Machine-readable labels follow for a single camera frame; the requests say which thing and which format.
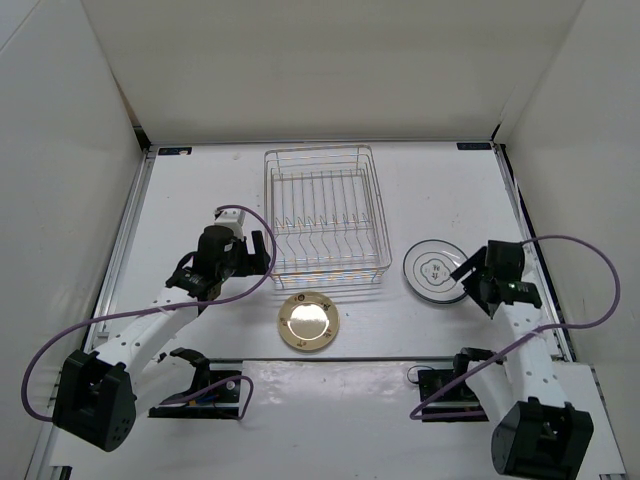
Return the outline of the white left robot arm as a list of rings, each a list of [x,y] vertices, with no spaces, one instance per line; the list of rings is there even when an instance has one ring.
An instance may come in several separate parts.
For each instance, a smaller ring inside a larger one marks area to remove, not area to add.
[[[206,227],[196,250],[179,261],[150,312],[136,316],[91,352],[77,350],[67,357],[53,424],[111,452],[124,442],[139,415],[207,395],[209,360],[196,350],[170,350],[167,345],[219,297],[228,279],[264,279],[270,265],[261,231],[244,237],[238,226]]]

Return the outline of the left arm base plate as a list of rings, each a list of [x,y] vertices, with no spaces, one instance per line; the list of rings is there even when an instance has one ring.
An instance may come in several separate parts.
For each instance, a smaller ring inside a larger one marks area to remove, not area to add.
[[[151,408],[147,417],[178,420],[236,419],[240,414],[241,395],[248,392],[246,382],[238,379],[241,374],[241,363],[211,363],[207,377],[204,377],[189,390],[173,395],[171,400],[195,393],[210,384],[219,383],[219,386],[207,390],[204,394],[186,403]]]

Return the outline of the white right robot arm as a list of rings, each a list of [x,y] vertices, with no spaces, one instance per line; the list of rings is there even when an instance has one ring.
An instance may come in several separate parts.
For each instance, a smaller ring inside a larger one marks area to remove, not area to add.
[[[535,284],[524,281],[524,269],[521,244],[491,240],[452,273],[508,345],[482,370],[470,364],[453,370],[449,387],[460,399],[477,397],[493,423],[490,452],[497,473],[575,479],[594,425],[559,382],[539,330],[546,323],[541,297]]]

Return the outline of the cream gold-rimmed plate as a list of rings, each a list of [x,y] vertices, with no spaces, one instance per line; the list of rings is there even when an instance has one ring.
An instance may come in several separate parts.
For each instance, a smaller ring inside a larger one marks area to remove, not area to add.
[[[280,338],[291,348],[313,353],[327,348],[340,331],[340,313],[336,303],[316,291],[289,296],[277,315]]]

